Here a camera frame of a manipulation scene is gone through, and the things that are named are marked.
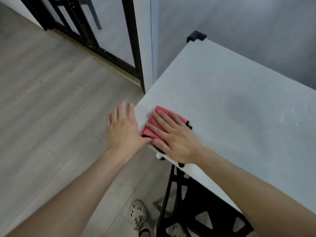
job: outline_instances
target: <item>white tabletop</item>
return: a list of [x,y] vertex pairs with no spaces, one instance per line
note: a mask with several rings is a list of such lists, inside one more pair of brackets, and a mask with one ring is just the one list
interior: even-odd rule
[[[205,39],[190,41],[138,103],[140,129],[156,105],[188,119],[206,146],[316,213],[316,91]],[[239,210],[200,168],[182,170]]]

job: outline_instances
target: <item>black table frame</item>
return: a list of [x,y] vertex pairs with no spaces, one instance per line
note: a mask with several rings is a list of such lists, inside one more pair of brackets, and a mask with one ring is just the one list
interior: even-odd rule
[[[253,231],[253,227],[247,219],[236,209],[220,199],[214,193],[206,189],[193,178],[185,178],[184,172],[179,168],[174,173],[172,165],[162,209],[157,224],[157,237],[171,237],[166,229],[179,223],[187,237],[191,237],[188,229],[200,237],[209,236],[238,236],[245,237]],[[176,182],[176,200],[171,216],[165,217],[172,182]],[[182,200],[182,186],[187,186],[187,191]],[[213,228],[210,229],[195,219],[197,215],[207,211]],[[237,232],[233,232],[236,218],[239,217],[245,226]]]

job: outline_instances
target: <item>right hand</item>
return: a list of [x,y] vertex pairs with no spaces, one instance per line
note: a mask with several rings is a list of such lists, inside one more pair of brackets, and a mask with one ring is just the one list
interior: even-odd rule
[[152,144],[178,163],[196,164],[199,156],[198,152],[203,145],[193,131],[175,113],[171,113],[172,119],[160,110],[158,112],[153,111],[152,115],[166,132],[150,123],[146,123],[145,126],[165,140],[168,145],[159,139],[154,139]]

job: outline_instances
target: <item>black chair leg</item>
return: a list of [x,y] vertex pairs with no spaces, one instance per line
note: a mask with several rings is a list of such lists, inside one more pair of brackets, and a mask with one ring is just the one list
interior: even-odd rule
[[92,16],[93,16],[93,19],[94,19],[94,21],[95,21],[95,24],[97,25],[97,28],[98,28],[99,30],[101,30],[102,27],[101,27],[100,21],[99,21],[99,19],[98,19],[97,13],[95,12],[95,9],[94,9],[94,6],[93,6],[93,4],[92,4],[92,1],[91,1],[91,0],[87,0],[87,5],[88,5],[88,7],[89,7],[89,9],[90,9],[90,11],[91,11],[91,14],[92,14]]

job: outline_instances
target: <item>pink cloth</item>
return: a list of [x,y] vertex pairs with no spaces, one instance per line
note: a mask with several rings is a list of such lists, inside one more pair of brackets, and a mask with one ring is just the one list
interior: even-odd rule
[[[161,106],[156,106],[155,108],[155,111],[157,112],[158,110],[161,110],[163,111],[165,114],[167,114],[170,118],[171,115],[170,115],[170,110],[166,109],[166,108],[163,108]],[[183,121],[184,124],[187,124],[188,120],[183,118],[182,116],[178,115],[179,118]],[[166,132],[166,130],[151,116],[148,120],[147,123],[150,123],[152,125],[154,125],[155,127],[157,127],[158,129]],[[140,133],[141,136],[147,136],[147,137],[150,137],[152,139],[160,139],[162,141],[164,141],[163,139],[161,139],[159,136],[157,136],[156,134],[154,134],[151,130],[147,129],[146,127],[141,131]]]

